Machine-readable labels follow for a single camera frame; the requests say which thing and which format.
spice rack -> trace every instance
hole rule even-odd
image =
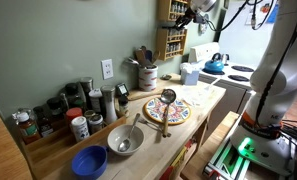
[[[69,127],[63,127],[47,137],[28,145],[22,142],[23,151],[35,179],[42,179],[55,169],[71,160],[80,150],[95,144],[106,144],[108,134],[117,126],[126,123],[122,116],[90,137],[76,142]]]
[[[189,7],[188,1],[163,0],[159,1],[158,19],[161,21],[176,21],[179,16],[185,14]]]
[[[160,51],[160,60],[167,60],[174,56],[183,55],[186,43],[187,29],[177,31],[171,28],[157,30],[156,49]]]

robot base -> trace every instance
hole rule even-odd
[[[265,139],[238,126],[230,140],[243,158],[281,176],[291,176],[294,172],[296,147],[291,142],[291,137]]]

spoon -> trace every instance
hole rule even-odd
[[[163,137],[167,137],[168,134],[168,110],[169,105],[176,100],[176,93],[172,89],[164,89],[161,93],[161,102],[167,104],[166,110],[164,112],[164,130],[163,130]]]
[[[136,125],[136,123],[137,123],[139,117],[140,117],[140,114],[137,113],[137,114],[136,114],[136,117],[135,117],[135,120],[134,120],[134,123],[132,124],[132,128],[131,128],[131,130],[130,130],[130,133],[129,133],[129,135],[128,135],[128,138],[125,139],[125,140],[123,140],[123,141],[120,143],[120,145],[119,145],[119,147],[118,147],[118,151],[120,151],[120,152],[125,152],[125,151],[127,151],[127,150],[129,149],[130,144],[131,144],[131,142],[130,142],[130,136],[131,136],[132,131],[134,130],[134,127],[135,127],[135,125]]]

blue bowl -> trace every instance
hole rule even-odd
[[[78,179],[94,180],[99,178],[107,167],[107,147],[89,146],[72,160],[72,170]]]

green wall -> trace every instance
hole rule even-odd
[[[11,114],[55,96],[66,83],[92,77],[94,87],[137,85],[137,69],[123,63],[141,45],[155,50],[158,0],[0,0],[0,115],[12,130]],[[223,2],[209,15],[217,23]],[[214,41],[208,30],[188,25],[191,46]],[[112,59],[114,77],[103,80],[100,61]],[[159,76],[179,73],[176,57],[158,61]]]

